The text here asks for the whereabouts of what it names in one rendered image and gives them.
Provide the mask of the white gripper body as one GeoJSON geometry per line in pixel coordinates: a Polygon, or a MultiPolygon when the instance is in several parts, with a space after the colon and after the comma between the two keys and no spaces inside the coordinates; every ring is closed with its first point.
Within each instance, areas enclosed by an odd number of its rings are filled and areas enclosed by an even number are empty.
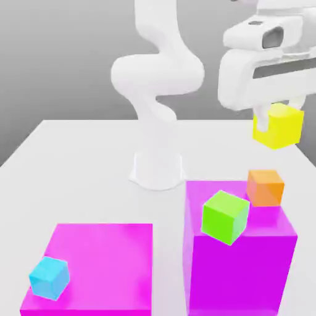
{"type": "Polygon", "coordinates": [[[316,94],[316,48],[284,55],[281,49],[231,49],[222,58],[218,100],[243,110],[316,94]]]}

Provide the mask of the small yellow cube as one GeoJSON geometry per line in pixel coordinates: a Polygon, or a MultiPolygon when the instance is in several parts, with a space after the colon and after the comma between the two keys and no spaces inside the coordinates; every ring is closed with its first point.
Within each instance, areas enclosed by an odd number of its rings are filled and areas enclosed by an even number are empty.
{"type": "Polygon", "coordinates": [[[271,149],[280,149],[300,142],[304,111],[283,103],[274,103],[268,111],[268,130],[257,129],[253,116],[253,138],[271,149]]]}

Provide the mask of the small orange cube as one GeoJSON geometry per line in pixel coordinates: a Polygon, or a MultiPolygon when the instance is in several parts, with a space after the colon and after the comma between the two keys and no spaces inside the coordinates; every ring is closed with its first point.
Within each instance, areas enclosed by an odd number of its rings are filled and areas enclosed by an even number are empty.
{"type": "Polygon", "coordinates": [[[250,170],[246,193],[254,207],[277,207],[281,205],[284,181],[276,170],[250,170]]]}

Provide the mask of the small green cube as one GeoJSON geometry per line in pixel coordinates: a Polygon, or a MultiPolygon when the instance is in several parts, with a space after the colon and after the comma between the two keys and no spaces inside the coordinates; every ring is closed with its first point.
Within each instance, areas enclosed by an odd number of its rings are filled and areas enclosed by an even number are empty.
{"type": "Polygon", "coordinates": [[[220,190],[202,208],[201,231],[231,246],[247,225],[250,202],[220,190]]]}

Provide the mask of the small cyan cube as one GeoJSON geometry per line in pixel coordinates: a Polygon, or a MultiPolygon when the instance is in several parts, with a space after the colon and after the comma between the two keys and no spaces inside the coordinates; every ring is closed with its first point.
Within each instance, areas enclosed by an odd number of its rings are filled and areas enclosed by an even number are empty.
{"type": "Polygon", "coordinates": [[[29,274],[29,280],[35,296],[57,301],[70,282],[68,263],[44,256],[29,274]]]}

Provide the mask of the large purple box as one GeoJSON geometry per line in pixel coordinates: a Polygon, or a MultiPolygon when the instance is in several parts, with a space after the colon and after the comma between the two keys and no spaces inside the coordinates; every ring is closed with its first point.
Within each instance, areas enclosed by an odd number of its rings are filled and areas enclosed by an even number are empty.
{"type": "Polygon", "coordinates": [[[246,199],[245,181],[187,181],[183,277],[188,316],[277,316],[297,241],[283,209],[254,207],[226,245],[201,232],[202,205],[223,190],[246,199]]]}

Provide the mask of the large magenta box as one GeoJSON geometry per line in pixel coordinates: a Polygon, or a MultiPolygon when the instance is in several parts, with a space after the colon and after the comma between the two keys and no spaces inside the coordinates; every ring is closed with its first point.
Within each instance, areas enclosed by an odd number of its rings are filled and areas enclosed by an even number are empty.
{"type": "Polygon", "coordinates": [[[46,257],[67,263],[70,281],[57,300],[31,286],[21,316],[152,316],[153,225],[60,223],[46,257]]]}

